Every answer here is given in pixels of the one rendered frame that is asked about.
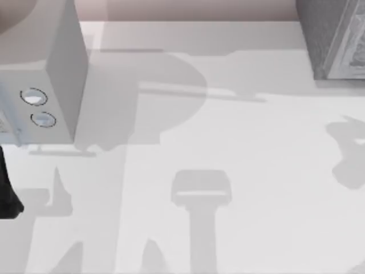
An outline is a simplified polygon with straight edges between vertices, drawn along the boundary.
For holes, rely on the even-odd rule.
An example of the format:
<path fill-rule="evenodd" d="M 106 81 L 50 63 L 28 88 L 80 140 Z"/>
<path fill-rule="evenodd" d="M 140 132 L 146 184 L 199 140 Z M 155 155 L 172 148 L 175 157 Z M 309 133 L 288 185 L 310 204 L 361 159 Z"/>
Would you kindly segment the pale microwave oven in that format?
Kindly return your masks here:
<path fill-rule="evenodd" d="M 0 0 L 0 144 L 70 144 L 74 141 L 88 73 L 88 54 L 75 0 Z M 30 87 L 48 101 L 31 106 Z M 51 128 L 31 114 L 56 117 Z"/>

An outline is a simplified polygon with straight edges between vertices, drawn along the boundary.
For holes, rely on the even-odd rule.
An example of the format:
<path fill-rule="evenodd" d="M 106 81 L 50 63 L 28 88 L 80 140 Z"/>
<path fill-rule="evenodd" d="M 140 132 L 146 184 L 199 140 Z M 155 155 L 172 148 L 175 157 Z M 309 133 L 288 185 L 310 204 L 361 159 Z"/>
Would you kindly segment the small microwave knob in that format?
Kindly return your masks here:
<path fill-rule="evenodd" d="M 48 112 L 31 114 L 30 119 L 36 126 L 42 128 L 51 128 L 56 125 L 56 117 Z"/>

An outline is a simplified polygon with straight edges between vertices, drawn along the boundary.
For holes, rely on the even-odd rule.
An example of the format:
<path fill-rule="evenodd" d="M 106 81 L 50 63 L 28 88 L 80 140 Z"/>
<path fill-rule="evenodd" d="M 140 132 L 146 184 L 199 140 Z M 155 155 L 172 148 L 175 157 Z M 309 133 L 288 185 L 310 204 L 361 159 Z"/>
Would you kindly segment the large microwave knob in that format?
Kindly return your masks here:
<path fill-rule="evenodd" d="M 31 106 L 42 106 L 48 101 L 48 96 L 42 90 L 33 87 L 21 90 L 20 97 Z"/>

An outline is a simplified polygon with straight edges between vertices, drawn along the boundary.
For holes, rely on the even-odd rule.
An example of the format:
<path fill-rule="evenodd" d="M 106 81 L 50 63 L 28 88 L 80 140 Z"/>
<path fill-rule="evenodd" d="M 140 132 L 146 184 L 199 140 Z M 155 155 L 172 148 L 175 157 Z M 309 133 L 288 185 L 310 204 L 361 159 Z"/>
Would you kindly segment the grey cabinet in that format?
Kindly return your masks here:
<path fill-rule="evenodd" d="M 365 0 L 295 0 L 316 80 L 365 80 Z"/>

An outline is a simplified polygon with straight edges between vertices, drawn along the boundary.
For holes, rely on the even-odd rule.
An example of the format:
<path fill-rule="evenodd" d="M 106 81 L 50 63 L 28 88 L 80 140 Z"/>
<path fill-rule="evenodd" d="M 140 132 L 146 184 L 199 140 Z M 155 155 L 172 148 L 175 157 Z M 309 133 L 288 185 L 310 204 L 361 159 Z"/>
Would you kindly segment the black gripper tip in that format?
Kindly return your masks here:
<path fill-rule="evenodd" d="M 16 219 L 24 209 L 10 183 L 3 148 L 0 146 L 0 220 Z"/>

